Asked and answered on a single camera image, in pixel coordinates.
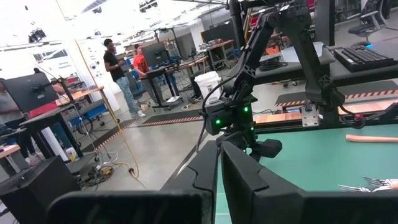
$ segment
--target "green table surface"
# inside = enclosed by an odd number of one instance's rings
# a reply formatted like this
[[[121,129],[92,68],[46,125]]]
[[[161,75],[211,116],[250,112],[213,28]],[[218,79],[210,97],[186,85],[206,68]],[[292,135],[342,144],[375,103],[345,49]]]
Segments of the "green table surface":
[[[363,177],[398,179],[398,143],[349,142],[346,134],[398,137],[398,124],[320,131],[261,134],[277,139],[283,149],[260,163],[306,191],[338,191],[338,184],[365,187]],[[218,166],[216,223],[230,224],[221,163]]]

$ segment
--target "concrete floor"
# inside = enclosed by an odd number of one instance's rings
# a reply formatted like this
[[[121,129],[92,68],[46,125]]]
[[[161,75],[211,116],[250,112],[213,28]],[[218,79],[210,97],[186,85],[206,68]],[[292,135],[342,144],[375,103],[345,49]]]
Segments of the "concrete floor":
[[[350,27],[355,26],[356,22],[347,22],[336,27],[335,39],[337,46],[349,46],[362,38],[356,37],[355,35],[348,34],[347,30]],[[389,19],[389,25],[391,27],[398,27],[398,13],[392,12],[391,18]],[[370,37],[370,41],[380,41],[398,37],[398,32],[388,29],[380,30]],[[222,71],[221,75],[225,76],[228,71]],[[180,78],[181,82],[187,83],[188,80]],[[281,85],[257,85],[254,87],[253,95],[259,99],[258,102],[252,105],[253,111],[263,111],[265,109],[277,110],[274,103],[277,97],[281,94],[295,93],[304,91],[305,85],[299,84],[298,86],[290,86],[283,88]],[[162,87],[165,98],[170,96],[167,85]],[[121,105],[119,111],[115,111],[116,115],[121,121],[130,119],[127,111],[126,103],[124,102],[123,96],[116,95]],[[148,100],[149,97],[145,94],[140,101]],[[130,128],[124,131],[123,136],[119,135],[110,141],[106,148],[111,153],[112,160],[116,158],[117,162],[126,162],[135,169],[136,165],[130,156],[130,153],[126,147],[126,143],[132,149],[135,157],[138,161],[139,166],[139,180],[132,178],[127,172],[127,167],[122,166],[118,168],[114,175],[106,182],[100,184],[97,190],[158,190],[160,189],[169,177],[174,173],[176,168],[181,164],[187,154],[193,149],[197,142],[200,128],[202,126],[201,121],[181,123],[181,124],[168,124],[162,126],[151,126],[145,128],[137,128],[147,118],[161,114],[161,113],[176,113],[181,111],[183,105],[176,106],[172,111],[157,110],[156,113],[152,109],[145,111],[147,114],[146,118],[139,119]],[[200,104],[192,105],[190,110],[197,109]],[[115,123],[111,120],[110,116],[104,116],[102,118],[106,125],[99,126],[98,122],[95,122],[94,134],[100,136],[107,130],[115,127]],[[77,138],[85,147],[90,143],[90,140],[86,136],[77,134]],[[216,136],[207,136],[204,142],[209,139],[215,139]],[[104,160],[108,161],[104,149],[101,150],[104,156]],[[10,213],[0,218],[0,223],[11,224],[14,218]]]

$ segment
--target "fork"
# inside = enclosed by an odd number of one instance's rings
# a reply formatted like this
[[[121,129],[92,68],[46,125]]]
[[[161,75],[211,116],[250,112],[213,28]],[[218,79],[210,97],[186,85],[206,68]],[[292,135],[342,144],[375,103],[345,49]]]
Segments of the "fork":
[[[340,185],[340,184],[338,185],[338,187],[341,190],[345,190],[345,191],[349,191],[349,192],[368,192],[368,193],[377,192],[379,190],[390,190],[391,189],[391,187],[389,185],[388,186],[381,186],[381,187],[378,187],[378,188],[375,188],[375,189],[369,189],[367,187],[350,187],[350,186],[345,186],[345,185]]]
[[[398,184],[398,179],[372,179],[369,177],[363,178],[369,185],[376,187],[380,186],[391,186],[392,184]]]

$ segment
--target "black keyboard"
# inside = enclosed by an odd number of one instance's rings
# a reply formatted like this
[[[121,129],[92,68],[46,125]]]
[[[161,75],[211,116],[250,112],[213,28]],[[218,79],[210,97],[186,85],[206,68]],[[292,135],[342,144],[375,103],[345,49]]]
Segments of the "black keyboard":
[[[335,58],[351,72],[359,72],[397,64],[393,58],[381,55],[372,49],[367,49],[365,46],[338,49],[335,50],[334,53]]]

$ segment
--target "metal bracket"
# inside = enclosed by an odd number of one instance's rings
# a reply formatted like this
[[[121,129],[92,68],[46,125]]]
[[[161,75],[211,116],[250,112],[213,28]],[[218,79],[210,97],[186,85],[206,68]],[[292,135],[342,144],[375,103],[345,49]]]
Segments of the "metal bracket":
[[[319,113],[315,105],[310,104],[311,110],[306,110],[305,106],[301,106],[301,118],[303,121],[303,127],[315,127],[319,126]]]

